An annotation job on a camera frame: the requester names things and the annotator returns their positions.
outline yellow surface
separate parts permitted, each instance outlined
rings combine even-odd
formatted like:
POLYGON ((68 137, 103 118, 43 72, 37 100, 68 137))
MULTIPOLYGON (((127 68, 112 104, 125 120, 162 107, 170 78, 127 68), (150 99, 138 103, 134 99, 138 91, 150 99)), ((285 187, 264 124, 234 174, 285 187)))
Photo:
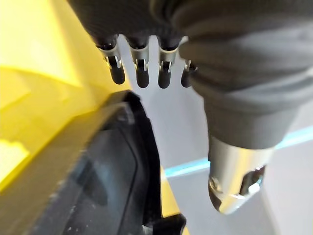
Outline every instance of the yellow surface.
POLYGON ((113 92, 110 71, 64 0, 0 2, 0 191, 75 116, 113 92))
MULTIPOLYGON (((180 212, 171 186, 168 183, 164 170, 161 168, 161 201, 162 201, 162 214, 167 217, 180 212)), ((183 235, 189 235, 187 227, 185 227, 183 235)))

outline silver metal cylinder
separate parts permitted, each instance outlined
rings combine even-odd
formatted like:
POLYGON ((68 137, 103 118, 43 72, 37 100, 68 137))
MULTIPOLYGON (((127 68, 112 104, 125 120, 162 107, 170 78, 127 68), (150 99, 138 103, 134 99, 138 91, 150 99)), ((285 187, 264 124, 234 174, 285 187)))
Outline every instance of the silver metal cylinder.
POLYGON ((120 68, 122 66, 122 57, 121 57, 121 54, 119 52, 117 45, 111 50, 103 50, 101 48, 98 48, 98 49, 99 49, 99 51, 101 51, 103 58, 107 62, 110 69, 112 69, 112 64, 110 64, 109 57, 115 58, 115 61, 116 61, 118 68, 120 68))
POLYGON ((234 212, 260 190, 272 153, 273 148, 239 148, 210 136, 209 195, 219 212, 234 212))
POLYGON ((145 60, 147 63, 149 62, 149 46, 148 45, 142 49, 135 49, 131 47, 131 54, 132 54, 134 63, 135 63, 135 60, 145 60))
POLYGON ((159 47, 159 57, 158 57, 159 64, 161 65, 162 62, 168 61, 171 62, 171 65, 173 65, 175 62, 177 51, 178 48, 174 50, 163 50, 162 48, 159 47))
POLYGON ((136 71, 139 69, 139 60, 143 60, 143 70, 147 71, 149 63, 149 46, 147 45, 142 49, 135 49, 131 47, 131 54, 136 71))

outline gray floor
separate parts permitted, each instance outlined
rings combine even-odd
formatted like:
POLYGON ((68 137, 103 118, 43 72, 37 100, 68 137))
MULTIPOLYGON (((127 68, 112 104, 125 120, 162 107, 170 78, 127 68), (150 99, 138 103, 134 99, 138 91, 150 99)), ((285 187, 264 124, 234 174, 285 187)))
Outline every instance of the gray floor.
MULTIPOLYGON (((134 91, 142 98, 152 121, 164 168, 207 156, 207 127, 202 99, 183 88, 183 61, 177 57, 170 87, 157 85, 157 40, 150 39, 150 84, 136 85, 130 51, 119 38, 124 68, 134 91)), ((290 131, 313 125, 313 102, 301 109, 290 131)), ((311 235, 313 234, 313 144, 306 142, 277 150, 267 167, 261 193, 230 216, 211 206, 207 193, 209 170, 170 178, 169 182, 191 235, 311 235)))

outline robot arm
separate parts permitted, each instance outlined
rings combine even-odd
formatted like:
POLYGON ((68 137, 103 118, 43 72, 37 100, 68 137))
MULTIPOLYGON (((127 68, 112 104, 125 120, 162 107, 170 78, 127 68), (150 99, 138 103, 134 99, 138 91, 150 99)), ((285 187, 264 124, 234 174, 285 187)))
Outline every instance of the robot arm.
MULTIPOLYGON (((310 0, 71 0, 70 4, 96 42, 124 34, 137 52, 146 47, 139 43, 142 39, 157 35, 162 88, 169 85, 173 55, 180 38, 187 35, 189 41, 179 53, 187 61, 186 70, 193 68, 191 85, 204 98, 211 201, 218 211, 231 213, 260 190, 273 148, 299 106, 313 95, 313 79, 306 74, 313 65, 310 0)), ((136 63, 147 64, 149 58, 136 55, 138 71, 136 63)), ((147 86, 147 80, 138 79, 137 73, 139 86, 147 86)), ((182 84, 188 83, 183 76, 182 84)))

